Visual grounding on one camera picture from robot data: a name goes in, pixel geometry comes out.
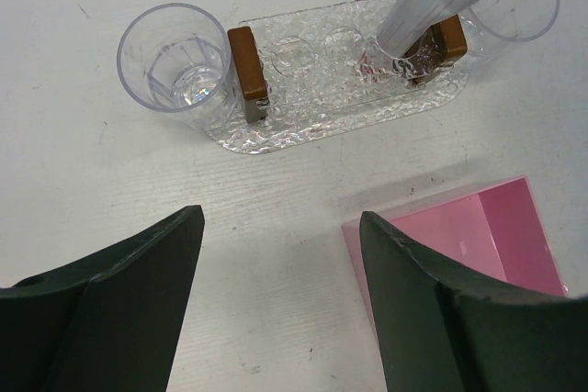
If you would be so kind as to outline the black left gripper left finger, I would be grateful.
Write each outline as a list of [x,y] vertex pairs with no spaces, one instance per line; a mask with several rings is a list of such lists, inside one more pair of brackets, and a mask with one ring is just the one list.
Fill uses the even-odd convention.
[[1,292],[4,391],[164,391],[205,218],[183,207]]

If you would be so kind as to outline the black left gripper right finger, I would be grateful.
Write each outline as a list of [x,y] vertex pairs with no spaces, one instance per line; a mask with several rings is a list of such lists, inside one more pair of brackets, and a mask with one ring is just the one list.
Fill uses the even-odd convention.
[[587,301],[515,286],[380,215],[360,245],[390,391],[584,391]]

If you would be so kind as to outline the clear plastic cup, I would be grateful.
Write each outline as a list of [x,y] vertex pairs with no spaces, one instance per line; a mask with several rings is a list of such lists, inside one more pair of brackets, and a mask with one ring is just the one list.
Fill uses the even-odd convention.
[[117,72],[141,106],[196,129],[224,120],[236,104],[227,33],[186,3],[153,7],[124,31]]
[[560,0],[480,0],[460,14],[468,56],[487,62],[539,39],[554,25]]

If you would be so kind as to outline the brown wooden holder block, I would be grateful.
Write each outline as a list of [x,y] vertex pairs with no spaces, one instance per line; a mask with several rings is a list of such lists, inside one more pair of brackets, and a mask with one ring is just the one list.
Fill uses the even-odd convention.
[[243,96],[245,120],[253,124],[267,117],[269,107],[269,90],[264,68],[250,27],[230,29],[228,39]]
[[465,33],[458,15],[429,27],[404,53],[403,78],[413,85],[433,80],[451,68],[468,51]]

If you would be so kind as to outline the clear textured glass tray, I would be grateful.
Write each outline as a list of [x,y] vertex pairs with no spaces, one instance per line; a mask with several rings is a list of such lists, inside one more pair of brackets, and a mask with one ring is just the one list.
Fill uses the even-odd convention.
[[408,60],[375,41],[395,0],[356,0],[250,18],[268,85],[265,119],[236,97],[206,129],[221,147],[262,154],[441,107],[465,88],[462,62],[431,66],[424,43]]

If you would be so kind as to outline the pink plastic drawer box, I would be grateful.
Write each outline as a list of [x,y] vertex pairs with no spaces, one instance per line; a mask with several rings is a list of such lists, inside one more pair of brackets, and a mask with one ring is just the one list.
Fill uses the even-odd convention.
[[568,293],[524,176],[461,186],[377,214],[479,273],[552,296]]

